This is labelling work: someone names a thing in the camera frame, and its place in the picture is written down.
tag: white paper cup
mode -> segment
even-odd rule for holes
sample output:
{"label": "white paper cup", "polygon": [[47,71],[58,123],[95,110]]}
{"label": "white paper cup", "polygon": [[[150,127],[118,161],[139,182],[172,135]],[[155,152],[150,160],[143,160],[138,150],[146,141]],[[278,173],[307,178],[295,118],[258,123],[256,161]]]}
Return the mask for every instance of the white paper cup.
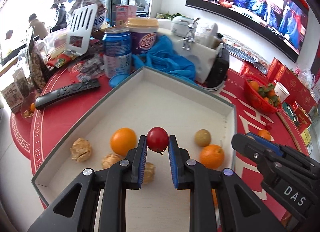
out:
{"label": "white paper cup", "polygon": [[290,95],[289,91],[280,82],[277,82],[276,84],[275,93],[279,97],[281,103],[283,103]]}

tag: silver screw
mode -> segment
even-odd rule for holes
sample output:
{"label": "silver screw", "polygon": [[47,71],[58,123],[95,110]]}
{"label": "silver screw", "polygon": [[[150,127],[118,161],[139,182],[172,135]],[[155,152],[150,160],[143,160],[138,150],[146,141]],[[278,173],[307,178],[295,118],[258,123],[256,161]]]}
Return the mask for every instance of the silver screw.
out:
{"label": "silver screw", "polygon": [[194,160],[194,159],[188,159],[187,160],[187,165],[190,165],[190,166],[194,166],[194,165],[196,165],[196,160]]}
{"label": "silver screw", "polygon": [[233,174],[233,170],[231,169],[224,169],[223,170],[223,174],[226,175],[226,176],[231,176]]}
{"label": "silver screw", "polygon": [[121,165],[121,166],[128,166],[129,163],[130,163],[129,160],[124,159],[124,160],[122,160],[122,161],[120,162],[120,165]]}
{"label": "silver screw", "polygon": [[82,174],[83,174],[84,176],[89,176],[89,175],[92,174],[92,170],[91,170],[91,169],[84,169],[83,172],[82,172]]}

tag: wall-mounted tv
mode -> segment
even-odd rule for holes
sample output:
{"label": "wall-mounted tv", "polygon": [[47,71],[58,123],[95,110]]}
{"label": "wall-mounted tv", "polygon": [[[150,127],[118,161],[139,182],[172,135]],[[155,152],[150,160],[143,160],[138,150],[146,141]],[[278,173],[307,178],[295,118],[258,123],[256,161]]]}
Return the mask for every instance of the wall-mounted tv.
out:
{"label": "wall-mounted tv", "polygon": [[299,0],[187,0],[255,31],[297,60],[306,34],[308,10]]}

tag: remote control button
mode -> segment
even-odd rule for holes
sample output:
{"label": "remote control button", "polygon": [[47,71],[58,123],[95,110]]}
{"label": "remote control button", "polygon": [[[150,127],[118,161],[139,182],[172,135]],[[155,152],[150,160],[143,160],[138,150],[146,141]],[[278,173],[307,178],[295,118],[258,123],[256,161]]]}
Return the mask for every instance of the remote control button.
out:
{"label": "remote control button", "polygon": [[78,90],[81,88],[81,86],[82,86],[82,83],[76,83],[76,84],[71,85],[71,89]]}

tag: blue can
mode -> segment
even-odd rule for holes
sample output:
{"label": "blue can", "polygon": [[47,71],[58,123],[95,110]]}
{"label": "blue can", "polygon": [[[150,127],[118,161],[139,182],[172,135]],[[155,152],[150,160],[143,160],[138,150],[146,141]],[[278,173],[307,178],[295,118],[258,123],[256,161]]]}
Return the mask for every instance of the blue can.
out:
{"label": "blue can", "polygon": [[130,74],[131,33],[127,28],[110,28],[103,37],[104,70],[108,78],[117,74]]}

